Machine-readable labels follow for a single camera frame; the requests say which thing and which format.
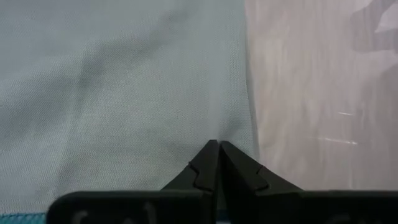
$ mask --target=white surface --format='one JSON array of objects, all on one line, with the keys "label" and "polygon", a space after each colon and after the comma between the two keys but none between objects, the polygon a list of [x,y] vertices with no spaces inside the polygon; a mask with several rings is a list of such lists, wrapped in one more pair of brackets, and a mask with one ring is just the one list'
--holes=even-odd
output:
[{"label": "white surface", "polygon": [[370,2],[246,1],[261,162],[299,187],[398,189],[398,4]]}]

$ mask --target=gray fabric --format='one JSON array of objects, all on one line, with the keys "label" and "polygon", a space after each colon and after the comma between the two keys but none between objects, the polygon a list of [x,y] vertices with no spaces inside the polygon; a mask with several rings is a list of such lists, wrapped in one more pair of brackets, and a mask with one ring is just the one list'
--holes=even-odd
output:
[{"label": "gray fabric", "polygon": [[0,2],[0,211],[160,189],[209,139],[255,157],[242,0]]}]

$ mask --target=woven fabric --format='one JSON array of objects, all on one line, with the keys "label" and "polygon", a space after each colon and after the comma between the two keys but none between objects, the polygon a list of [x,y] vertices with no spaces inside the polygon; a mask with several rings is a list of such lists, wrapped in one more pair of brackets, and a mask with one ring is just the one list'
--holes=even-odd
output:
[{"label": "woven fabric", "polygon": [[157,190],[209,139],[256,157],[242,0],[0,2],[0,211]]}]

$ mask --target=teal strip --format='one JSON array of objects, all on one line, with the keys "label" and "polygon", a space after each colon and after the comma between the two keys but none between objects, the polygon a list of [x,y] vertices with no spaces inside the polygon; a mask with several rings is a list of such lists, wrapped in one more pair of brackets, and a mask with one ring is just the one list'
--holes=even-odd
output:
[{"label": "teal strip", "polygon": [[45,213],[0,215],[0,224],[45,224]]}]

